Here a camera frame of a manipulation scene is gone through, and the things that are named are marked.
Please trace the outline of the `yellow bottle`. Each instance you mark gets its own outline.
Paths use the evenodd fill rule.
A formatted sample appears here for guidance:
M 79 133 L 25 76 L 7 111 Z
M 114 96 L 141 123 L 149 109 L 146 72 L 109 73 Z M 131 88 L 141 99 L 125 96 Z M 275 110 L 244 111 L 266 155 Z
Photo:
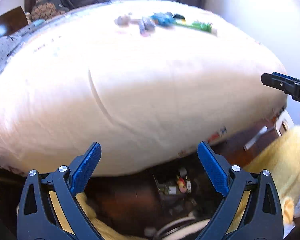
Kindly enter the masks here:
M 155 23 L 150 18 L 143 17 L 139 21 L 139 29 L 140 29 L 140 34 L 144 35 L 148 31 L 154 31 L 155 30 Z

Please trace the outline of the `wall power socket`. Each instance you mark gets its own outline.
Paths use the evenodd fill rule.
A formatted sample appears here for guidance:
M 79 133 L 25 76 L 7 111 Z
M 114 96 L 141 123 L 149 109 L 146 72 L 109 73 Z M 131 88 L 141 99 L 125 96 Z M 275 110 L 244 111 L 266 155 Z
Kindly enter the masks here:
M 275 130 L 279 137 L 289 131 L 294 126 L 294 122 L 287 110 L 284 110 L 275 123 Z

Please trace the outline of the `yellow fluffy rug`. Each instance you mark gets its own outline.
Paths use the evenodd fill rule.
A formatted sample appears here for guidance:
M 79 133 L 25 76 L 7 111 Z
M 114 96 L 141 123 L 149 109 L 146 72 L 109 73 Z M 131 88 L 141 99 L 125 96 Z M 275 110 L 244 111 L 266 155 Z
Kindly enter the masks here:
M 282 208 L 284 229 L 286 230 L 289 226 L 294 225 L 294 214 L 300 215 L 300 204 L 297 204 L 300 199 L 300 126 L 294 126 L 293 129 L 272 142 L 247 164 L 244 170 L 256 173 L 261 171 L 261 168 L 268 169 L 273 176 Z M 116 232 L 98 219 L 101 218 L 101 215 L 97 215 L 93 210 L 92 202 L 88 201 L 85 193 L 78 194 L 76 198 L 90 222 L 104 239 L 146 239 Z M 239 225 L 247 199 L 248 194 L 244 193 L 243 200 L 241 200 L 234 221 L 230 226 L 230 231 Z

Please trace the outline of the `blue snack wrapper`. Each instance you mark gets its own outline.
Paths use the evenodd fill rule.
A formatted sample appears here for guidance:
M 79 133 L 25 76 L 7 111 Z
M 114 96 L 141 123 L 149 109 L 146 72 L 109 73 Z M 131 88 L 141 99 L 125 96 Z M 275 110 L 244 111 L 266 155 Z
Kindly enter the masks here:
M 151 19 L 154 21 L 154 23 L 161 27 L 171 27 L 175 24 L 175 19 L 173 18 L 173 15 L 171 12 L 166 13 L 154 13 L 151 16 Z

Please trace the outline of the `brown patterned pillow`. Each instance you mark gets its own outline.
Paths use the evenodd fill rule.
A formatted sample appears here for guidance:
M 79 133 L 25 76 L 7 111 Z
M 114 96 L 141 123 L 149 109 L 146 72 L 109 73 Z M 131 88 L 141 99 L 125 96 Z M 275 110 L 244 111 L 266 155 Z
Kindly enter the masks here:
M 30 19 L 32 22 L 36 20 L 49 20 L 67 12 L 69 12 L 69 9 L 63 5 L 61 0 L 36 0 L 30 12 Z

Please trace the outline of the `cream cartoon print bed sheet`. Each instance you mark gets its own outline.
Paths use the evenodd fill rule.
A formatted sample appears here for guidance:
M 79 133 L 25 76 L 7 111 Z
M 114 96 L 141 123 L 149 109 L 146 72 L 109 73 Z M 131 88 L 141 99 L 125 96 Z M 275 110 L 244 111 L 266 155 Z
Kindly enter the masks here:
M 139 21 L 171 12 L 211 23 L 141 35 Z M 128 26 L 118 26 L 128 15 Z M 96 176 L 131 174 L 217 143 L 286 106 L 261 83 L 286 70 L 220 16 L 166 1 L 91 5 L 25 37 L 0 75 L 0 167 L 51 172 L 102 147 Z

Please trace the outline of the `grey patterned duvet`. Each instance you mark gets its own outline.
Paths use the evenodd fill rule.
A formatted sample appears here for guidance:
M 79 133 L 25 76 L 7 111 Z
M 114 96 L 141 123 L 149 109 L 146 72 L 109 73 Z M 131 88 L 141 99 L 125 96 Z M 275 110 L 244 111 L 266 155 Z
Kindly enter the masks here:
M 34 31 L 39 29 L 42 25 L 46 25 L 47 22 L 48 20 L 36 20 L 17 32 L 0 38 L 0 75 L 4 71 L 8 59 L 13 55 L 14 50 L 21 44 L 25 37 L 34 33 Z

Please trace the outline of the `green snack wrapper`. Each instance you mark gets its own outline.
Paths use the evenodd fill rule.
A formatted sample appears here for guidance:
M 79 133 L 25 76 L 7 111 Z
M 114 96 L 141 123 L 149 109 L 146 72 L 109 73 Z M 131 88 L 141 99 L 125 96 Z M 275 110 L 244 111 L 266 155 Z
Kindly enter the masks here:
M 174 24 L 179 25 L 181 27 L 200 30 L 203 32 L 210 33 L 212 35 L 217 35 L 217 29 L 213 27 L 211 23 L 204 23 L 199 21 L 187 22 L 184 16 L 179 14 L 174 14 Z

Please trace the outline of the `dark wooden headboard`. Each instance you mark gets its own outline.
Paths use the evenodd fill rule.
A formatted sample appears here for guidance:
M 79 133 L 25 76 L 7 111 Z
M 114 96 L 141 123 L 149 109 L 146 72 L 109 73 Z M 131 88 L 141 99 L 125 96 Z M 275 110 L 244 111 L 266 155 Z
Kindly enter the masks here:
M 0 37 L 11 35 L 28 25 L 26 14 L 21 6 L 0 16 Z

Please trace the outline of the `trash bin with litter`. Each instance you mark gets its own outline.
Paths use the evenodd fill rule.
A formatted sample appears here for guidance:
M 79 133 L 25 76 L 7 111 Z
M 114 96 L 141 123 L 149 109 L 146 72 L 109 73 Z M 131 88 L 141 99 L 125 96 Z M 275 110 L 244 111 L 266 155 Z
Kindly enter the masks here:
M 188 175 L 185 168 L 153 173 L 163 214 L 168 218 L 202 217 L 200 183 Z

